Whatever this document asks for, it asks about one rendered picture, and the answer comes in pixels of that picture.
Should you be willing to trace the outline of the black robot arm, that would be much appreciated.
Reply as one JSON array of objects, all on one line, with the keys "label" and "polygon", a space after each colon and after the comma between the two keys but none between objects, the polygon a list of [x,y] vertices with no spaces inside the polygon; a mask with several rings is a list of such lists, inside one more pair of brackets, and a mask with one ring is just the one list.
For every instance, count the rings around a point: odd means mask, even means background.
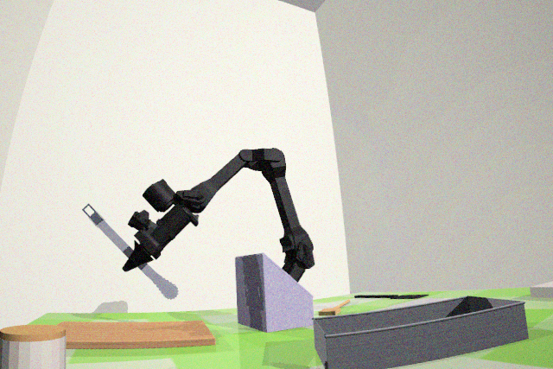
[{"label": "black robot arm", "polygon": [[[242,168],[261,171],[270,183],[279,212],[284,235],[280,243],[285,252],[283,270],[298,283],[306,269],[315,265],[314,246],[307,232],[303,230],[292,201],[286,182],[286,162],[284,153],[277,149],[240,150],[224,168],[207,181],[197,184],[190,190],[176,193],[163,179],[150,185],[143,193],[143,198],[157,211],[165,212],[162,217],[179,233],[188,224],[199,225],[199,214],[202,213],[214,195],[222,189]],[[135,229],[145,230],[151,234],[158,223],[149,219],[145,210],[134,212],[128,225]]]}]

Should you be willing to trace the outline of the wooden board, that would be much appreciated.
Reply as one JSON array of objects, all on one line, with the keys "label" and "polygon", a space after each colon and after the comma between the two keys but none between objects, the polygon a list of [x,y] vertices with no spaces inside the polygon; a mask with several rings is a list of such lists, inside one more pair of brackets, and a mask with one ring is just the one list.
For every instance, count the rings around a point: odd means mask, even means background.
[{"label": "wooden board", "polygon": [[63,321],[66,349],[138,349],[216,345],[204,321]]}]

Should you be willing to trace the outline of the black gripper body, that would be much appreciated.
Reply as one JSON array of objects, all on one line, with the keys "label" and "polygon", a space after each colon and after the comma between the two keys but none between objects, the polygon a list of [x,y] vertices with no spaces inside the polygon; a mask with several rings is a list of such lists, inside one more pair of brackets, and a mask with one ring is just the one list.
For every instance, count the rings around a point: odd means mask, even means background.
[{"label": "black gripper body", "polygon": [[142,229],[134,234],[134,237],[139,241],[139,245],[155,260],[161,256],[163,248],[178,234],[164,218],[158,219],[156,222],[158,226],[151,234]]}]

